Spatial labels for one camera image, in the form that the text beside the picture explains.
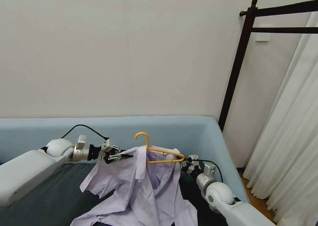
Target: hanger hook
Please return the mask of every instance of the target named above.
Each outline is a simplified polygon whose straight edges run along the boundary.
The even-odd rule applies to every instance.
[[[145,132],[139,132],[139,133],[137,133],[137,134],[135,135],[135,140],[136,140],[136,141],[137,141],[138,136],[140,136],[140,135],[144,135],[144,136],[146,137],[146,146],[147,146],[147,149],[149,149],[149,136],[148,136],[148,134],[145,133]]]

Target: sheer curtain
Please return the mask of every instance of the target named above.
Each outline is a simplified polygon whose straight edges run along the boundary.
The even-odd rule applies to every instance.
[[[307,26],[318,26],[312,13]],[[279,226],[318,221],[318,34],[302,35],[243,174]]]

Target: clothing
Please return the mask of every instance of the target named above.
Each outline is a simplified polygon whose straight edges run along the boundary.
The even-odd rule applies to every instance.
[[[133,157],[111,164],[99,161],[80,186],[100,198],[115,189],[113,195],[74,219],[71,226],[95,222],[112,226],[171,226],[173,222],[175,226],[197,226],[196,209],[181,195],[180,163],[146,164],[146,159],[175,156],[146,151],[146,146],[122,154]]]

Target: light blue bin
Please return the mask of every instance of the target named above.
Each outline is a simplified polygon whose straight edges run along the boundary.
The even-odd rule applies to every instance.
[[[72,126],[86,124],[110,137],[121,149],[146,144],[143,137],[135,141],[137,132],[147,132],[150,145],[177,148],[182,154],[199,155],[220,167],[226,183],[242,201],[248,202],[239,174],[231,159],[220,128],[213,117],[153,116],[116,118],[58,118],[0,120],[0,163],[29,150],[39,149],[51,139],[60,138]],[[84,127],[75,128],[66,138],[75,143],[80,134],[86,142],[98,146],[102,139]]]

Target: yellow plastic hanger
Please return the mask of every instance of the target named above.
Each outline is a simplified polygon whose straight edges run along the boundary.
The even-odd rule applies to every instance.
[[[164,162],[182,162],[185,159],[185,156],[183,154],[175,153],[175,152],[170,152],[170,151],[165,151],[165,150],[160,150],[157,148],[150,148],[149,147],[149,136],[145,132],[139,132],[135,135],[135,140],[137,140],[138,136],[144,135],[146,137],[146,146],[148,151],[158,151],[166,154],[171,154],[171,155],[176,155],[178,157],[181,157],[181,159],[177,160],[152,160],[152,161],[147,161],[147,164],[152,164],[152,163],[164,163]]]

